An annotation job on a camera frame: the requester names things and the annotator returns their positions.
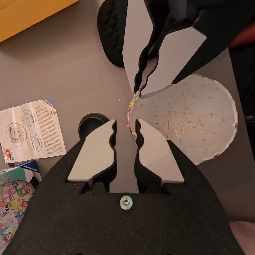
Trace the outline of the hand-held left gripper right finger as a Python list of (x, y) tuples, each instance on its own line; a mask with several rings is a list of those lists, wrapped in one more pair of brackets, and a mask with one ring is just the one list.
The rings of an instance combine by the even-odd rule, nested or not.
[(142, 119), (136, 120), (135, 130), (137, 180), (142, 183), (183, 183), (184, 178), (166, 138)]

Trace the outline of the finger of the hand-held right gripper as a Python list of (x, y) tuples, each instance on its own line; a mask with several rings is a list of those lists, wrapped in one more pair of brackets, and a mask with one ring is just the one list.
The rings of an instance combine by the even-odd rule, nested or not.
[(123, 44), (123, 63), (133, 93), (139, 90), (147, 56), (155, 34), (155, 17), (149, 1), (128, 1)]
[(140, 98), (145, 99), (172, 85), (207, 36), (194, 27), (167, 34), (158, 51), (158, 62), (148, 75)]

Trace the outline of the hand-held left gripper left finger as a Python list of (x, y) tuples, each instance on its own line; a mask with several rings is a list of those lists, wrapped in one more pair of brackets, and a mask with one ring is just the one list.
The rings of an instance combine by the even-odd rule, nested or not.
[(116, 150), (112, 139), (116, 135), (116, 121), (110, 120), (92, 131), (67, 178), (70, 182), (97, 182), (107, 171), (116, 171)]

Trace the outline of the black ball stand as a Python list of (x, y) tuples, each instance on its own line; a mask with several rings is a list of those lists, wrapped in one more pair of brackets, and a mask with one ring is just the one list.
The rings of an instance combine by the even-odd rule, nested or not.
[(102, 151), (109, 147), (115, 150), (117, 121), (100, 113), (90, 113), (80, 122), (78, 134), (84, 139), (86, 151)]

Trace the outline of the colourful puzzle ball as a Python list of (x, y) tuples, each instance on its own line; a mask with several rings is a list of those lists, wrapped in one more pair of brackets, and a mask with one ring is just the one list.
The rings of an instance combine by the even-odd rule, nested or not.
[(221, 155), (233, 142), (238, 111), (218, 81), (189, 75), (177, 84), (130, 102), (127, 126), (136, 140), (135, 120), (142, 119), (171, 140), (195, 165)]

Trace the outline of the colourful puzzle box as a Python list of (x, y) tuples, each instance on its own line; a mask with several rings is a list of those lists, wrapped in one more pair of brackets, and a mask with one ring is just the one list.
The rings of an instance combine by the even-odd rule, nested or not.
[(0, 251), (1, 254), (16, 233), (28, 202), (42, 177), (35, 160), (0, 172)]

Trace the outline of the black quilted pad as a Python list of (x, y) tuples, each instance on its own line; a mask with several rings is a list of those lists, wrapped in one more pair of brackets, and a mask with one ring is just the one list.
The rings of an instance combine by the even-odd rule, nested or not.
[(128, 0), (105, 0), (97, 15), (97, 29), (104, 53), (115, 66), (123, 68), (123, 44)]

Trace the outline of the person's orange garment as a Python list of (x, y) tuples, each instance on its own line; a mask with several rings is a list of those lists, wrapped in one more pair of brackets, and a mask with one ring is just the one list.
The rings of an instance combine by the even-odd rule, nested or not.
[(252, 43), (255, 43), (255, 22), (247, 25), (228, 47), (235, 48)]

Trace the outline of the folded instruction leaflet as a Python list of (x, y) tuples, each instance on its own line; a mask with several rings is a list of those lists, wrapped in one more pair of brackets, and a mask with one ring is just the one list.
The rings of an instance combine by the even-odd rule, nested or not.
[(65, 155), (53, 98), (0, 111), (0, 142), (6, 164)]

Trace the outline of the person's black jacket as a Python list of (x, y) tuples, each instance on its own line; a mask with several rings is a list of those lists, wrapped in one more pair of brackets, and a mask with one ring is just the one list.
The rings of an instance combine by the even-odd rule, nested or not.
[(231, 48), (229, 52), (249, 141), (255, 158), (255, 44)]

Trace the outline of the yellow plastic bin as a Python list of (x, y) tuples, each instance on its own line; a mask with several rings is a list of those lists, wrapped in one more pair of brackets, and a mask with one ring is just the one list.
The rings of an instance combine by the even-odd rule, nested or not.
[(76, 2), (78, 0), (1, 0), (0, 42)]

